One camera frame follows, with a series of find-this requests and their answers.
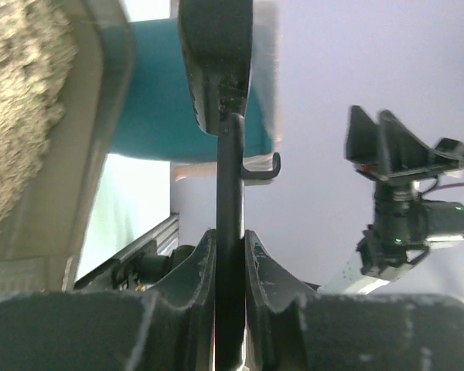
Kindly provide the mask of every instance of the white wall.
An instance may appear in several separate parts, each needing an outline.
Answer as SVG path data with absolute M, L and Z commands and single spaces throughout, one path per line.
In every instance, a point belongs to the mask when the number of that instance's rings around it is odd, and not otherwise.
M 393 111 L 418 137 L 464 141 L 464 0 L 280 0 L 282 173 L 248 188 L 246 226 L 299 278 L 325 283 L 372 220 L 372 184 L 343 159 L 348 109 Z M 181 242 L 215 225 L 215 179 L 174 186 Z M 464 189 L 434 194 L 464 203 Z M 464 243 L 383 291 L 464 297 Z
M 170 0 L 121 0 L 131 22 L 170 17 Z

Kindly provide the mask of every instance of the hook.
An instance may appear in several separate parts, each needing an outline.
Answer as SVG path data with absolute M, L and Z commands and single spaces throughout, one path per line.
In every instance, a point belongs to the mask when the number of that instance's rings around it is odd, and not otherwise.
M 277 175 L 280 173 L 281 161 L 280 154 L 275 152 L 273 154 L 273 169 L 266 172 L 252 172 L 247 170 L 244 165 L 241 166 L 241 176 L 245 181 L 246 186 L 264 186 L 272 183 Z

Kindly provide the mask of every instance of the black mount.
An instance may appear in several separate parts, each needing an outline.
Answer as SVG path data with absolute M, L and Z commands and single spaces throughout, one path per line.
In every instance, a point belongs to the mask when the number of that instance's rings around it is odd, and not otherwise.
M 415 186 L 464 171 L 462 142 L 443 138 L 429 148 L 390 111 L 381 111 L 376 124 L 361 107 L 353 106 L 346 158 L 375 182 L 374 224 L 363 232 L 357 247 L 362 274 L 396 281 L 431 249 L 464 240 L 464 205 L 424 199 Z

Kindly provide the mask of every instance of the black metal rod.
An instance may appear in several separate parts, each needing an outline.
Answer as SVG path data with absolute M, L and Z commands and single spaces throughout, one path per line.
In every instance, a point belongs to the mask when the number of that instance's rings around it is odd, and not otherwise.
M 217 270 L 215 277 L 216 369 L 243 362 L 245 326 L 244 118 L 230 114 L 220 124 L 217 163 Z

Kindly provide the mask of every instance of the black cable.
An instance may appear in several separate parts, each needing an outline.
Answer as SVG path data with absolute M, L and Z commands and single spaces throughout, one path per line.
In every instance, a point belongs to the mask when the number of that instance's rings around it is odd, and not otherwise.
M 440 177 L 437 176 L 435 177 L 435 183 L 430 188 L 421 192 L 420 196 L 423 197 L 425 195 L 428 195 L 431 192 L 435 192 L 435 191 L 439 191 L 443 189 L 458 188 L 458 187 L 464 187 L 464 182 L 440 185 Z

